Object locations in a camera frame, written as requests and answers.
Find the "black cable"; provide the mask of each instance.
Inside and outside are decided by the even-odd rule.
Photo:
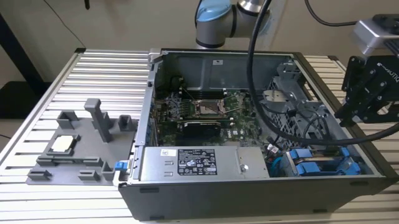
[[[326,135],[327,135],[328,137],[331,137],[330,129],[328,129],[328,124],[327,124],[327,121],[326,121],[324,117],[322,117],[322,116],[315,117],[315,118],[311,119],[311,121],[307,123],[306,128],[304,128],[303,137],[306,137],[306,134],[307,134],[307,132],[308,132],[308,130],[310,130],[310,128],[311,128],[311,125],[312,125],[312,123],[314,123],[316,120],[322,120],[322,122],[323,122],[323,124],[324,124]]]
[[[279,111],[270,109],[266,104],[262,104],[262,106],[271,113],[275,113],[275,114],[287,114],[288,113],[288,112],[279,112]]]
[[[79,40],[79,42],[81,43],[83,47],[85,48],[85,45],[83,44],[81,40],[79,39],[79,37],[76,36],[76,34],[72,32],[72,30],[68,28],[68,26],[65,25],[61,17],[57,15],[55,9],[52,8],[52,6],[49,5],[48,1],[47,0],[43,0],[45,2],[45,4],[48,5],[48,7],[51,8],[51,10],[53,11],[53,13],[56,14],[57,18],[60,19],[64,27],[69,30],[69,32],[72,33],[72,35],[76,37],[76,39]]]
[[[344,26],[352,26],[356,24],[358,21],[351,21],[351,22],[339,22],[339,23],[331,23],[331,22],[326,22],[324,20],[320,19],[320,17],[316,15],[316,13],[314,12],[314,9],[311,7],[310,4],[310,0],[304,0],[304,4],[307,7],[307,10],[310,11],[314,19],[323,25],[328,26],[328,27],[344,27]]]
[[[250,40],[250,47],[248,47],[248,56],[247,56],[247,82],[248,82],[248,90],[250,90],[250,95],[252,99],[256,99],[256,90],[255,90],[255,84],[254,84],[254,77],[252,77],[252,66],[254,66],[254,52],[255,52],[255,45],[256,45],[256,38],[262,26],[262,22],[267,13],[267,9],[270,6],[271,0],[266,0],[259,12],[259,16],[255,22],[255,27],[254,27],[254,32]],[[368,141],[375,141],[379,140],[394,133],[399,131],[399,123],[395,124],[392,127],[388,129],[367,135],[362,138],[354,138],[354,139],[342,139],[342,140],[318,140],[318,139],[306,139],[306,138],[298,138],[296,136],[292,136],[287,134],[286,132],[280,131],[278,127],[271,122],[271,118],[266,115],[262,105],[256,100],[252,100],[255,109],[258,111],[258,114],[268,127],[268,129],[278,135],[280,135],[282,138],[288,139],[290,141],[294,142],[300,142],[306,145],[319,145],[319,146],[347,146],[347,145],[355,145],[360,144],[363,142]]]
[[[0,137],[4,137],[4,138],[7,138],[7,139],[11,139],[11,137],[8,137],[8,136],[4,135],[4,134],[0,134]]]
[[[194,17],[195,28],[198,27],[198,15],[199,15],[200,4],[202,4],[202,0],[199,0],[198,9],[195,10],[195,17]]]

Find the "gray plastic post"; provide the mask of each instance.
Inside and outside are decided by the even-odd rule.
[[[111,142],[112,135],[108,130],[109,121],[107,121],[103,117],[100,105],[101,105],[100,99],[89,98],[85,101],[84,108],[92,115],[93,124],[97,127],[103,142]]]
[[[75,129],[71,121],[77,121],[77,120],[79,118],[73,111],[61,111],[56,119],[61,129]]]

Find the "computer component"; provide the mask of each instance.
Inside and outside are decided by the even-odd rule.
[[[291,135],[360,134],[339,126],[340,104],[300,54],[256,53],[256,98],[247,91],[246,52],[164,49],[152,59],[135,155],[117,166],[136,219],[332,212],[398,181],[372,145],[302,145],[262,122],[255,100]]]

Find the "aluminum extrusion table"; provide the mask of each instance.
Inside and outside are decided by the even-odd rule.
[[[100,98],[101,110],[111,118],[128,114],[139,119],[144,86],[147,85],[148,52],[87,50],[75,53],[43,99],[24,121],[8,145],[0,152],[0,221],[24,224],[109,224],[139,223],[113,186],[40,186],[27,185],[29,169],[45,149],[57,128],[61,110],[75,110],[79,117],[87,98]],[[326,56],[306,59],[319,73],[336,98],[344,66]],[[391,124],[360,124],[366,134]],[[399,133],[376,141],[387,161],[399,172]],[[358,197],[332,214],[243,217],[180,220],[181,223],[399,223],[399,184],[380,194]]]

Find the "blue latch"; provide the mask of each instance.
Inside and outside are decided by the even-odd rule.
[[[115,163],[115,170],[119,170],[119,171],[127,171],[127,167],[128,167],[128,162],[124,162],[124,161],[119,161]]]

